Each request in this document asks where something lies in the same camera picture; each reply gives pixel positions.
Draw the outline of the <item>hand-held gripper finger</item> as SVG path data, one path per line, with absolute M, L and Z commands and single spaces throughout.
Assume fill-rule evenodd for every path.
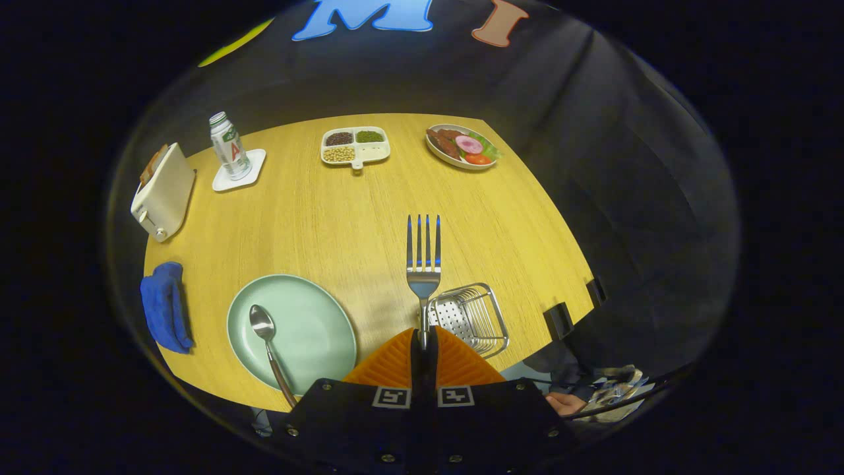
M 317 379 L 284 418 L 286 451 L 316 469 L 404 469 L 425 378 L 418 333 L 393 336 L 343 379 Z
M 574 433 L 533 381 L 503 379 L 461 340 L 430 328 L 424 349 L 424 461 L 430 469 L 544 469 Z

